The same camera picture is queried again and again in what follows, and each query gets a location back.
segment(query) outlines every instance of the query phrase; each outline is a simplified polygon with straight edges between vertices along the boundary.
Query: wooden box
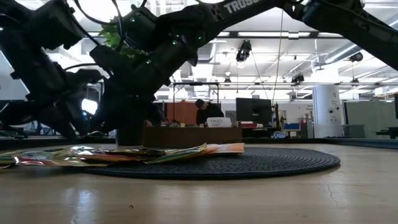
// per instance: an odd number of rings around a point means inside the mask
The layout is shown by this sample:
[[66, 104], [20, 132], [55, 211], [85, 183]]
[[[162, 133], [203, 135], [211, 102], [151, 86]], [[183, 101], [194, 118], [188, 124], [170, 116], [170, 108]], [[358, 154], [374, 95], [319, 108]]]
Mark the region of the wooden box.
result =
[[163, 128], [144, 129], [143, 145], [147, 147], [195, 147], [204, 143], [242, 142], [241, 128]]

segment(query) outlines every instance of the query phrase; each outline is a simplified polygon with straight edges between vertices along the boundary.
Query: round black mat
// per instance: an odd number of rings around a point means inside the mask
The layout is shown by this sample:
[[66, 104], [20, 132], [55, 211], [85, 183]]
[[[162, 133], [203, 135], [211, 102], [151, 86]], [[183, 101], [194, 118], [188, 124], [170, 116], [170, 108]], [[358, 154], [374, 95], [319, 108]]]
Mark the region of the round black mat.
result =
[[147, 179], [239, 179], [304, 174], [339, 163], [339, 158], [313, 150], [250, 147], [243, 156], [198, 157], [165, 164], [128, 163], [86, 171]]

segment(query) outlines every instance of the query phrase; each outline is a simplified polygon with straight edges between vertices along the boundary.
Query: wrapper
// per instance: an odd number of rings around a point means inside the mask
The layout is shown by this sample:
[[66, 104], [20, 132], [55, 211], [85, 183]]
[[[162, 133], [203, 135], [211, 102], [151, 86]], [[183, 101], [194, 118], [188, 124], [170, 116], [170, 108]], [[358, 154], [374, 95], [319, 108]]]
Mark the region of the wrapper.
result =
[[170, 161], [192, 158], [205, 154], [206, 149], [207, 149], [206, 144], [193, 147], [190, 149], [177, 149], [174, 151], [169, 151], [169, 154], [165, 156], [160, 156], [157, 159], [147, 161], [146, 164], [157, 164], [161, 162], [170, 162]]
[[106, 149], [74, 146], [65, 149], [13, 151], [0, 154], [0, 169], [17, 166], [106, 167], [120, 162], [158, 164], [205, 155], [243, 154], [244, 144], [203, 144], [189, 149]]
[[243, 154], [244, 143], [234, 144], [209, 144], [207, 148], [210, 148], [208, 154]]

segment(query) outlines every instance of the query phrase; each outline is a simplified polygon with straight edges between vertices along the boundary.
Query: white sign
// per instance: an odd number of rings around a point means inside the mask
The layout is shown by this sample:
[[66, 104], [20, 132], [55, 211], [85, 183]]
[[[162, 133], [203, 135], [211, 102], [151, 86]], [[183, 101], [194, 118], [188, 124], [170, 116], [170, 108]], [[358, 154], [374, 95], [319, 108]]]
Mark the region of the white sign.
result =
[[230, 128], [232, 127], [230, 118], [207, 118], [209, 128]]

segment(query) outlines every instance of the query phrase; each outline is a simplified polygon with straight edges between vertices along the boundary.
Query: desk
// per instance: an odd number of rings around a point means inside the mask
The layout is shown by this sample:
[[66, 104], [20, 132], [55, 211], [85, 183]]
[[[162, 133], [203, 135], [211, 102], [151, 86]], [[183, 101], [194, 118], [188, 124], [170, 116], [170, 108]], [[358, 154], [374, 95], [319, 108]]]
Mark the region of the desk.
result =
[[144, 146], [195, 147], [242, 142], [241, 128], [144, 128]]
[[395, 139], [398, 137], [398, 127], [390, 127], [388, 130], [378, 131], [376, 135], [387, 135], [390, 136], [390, 139]]
[[256, 147], [319, 150], [344, 162], [335, 171], [231, 181], [117, 178], [58, 167], [5, 169], [0, 170], [1, 223], [398, 223], [397, 151], [324, 144]]

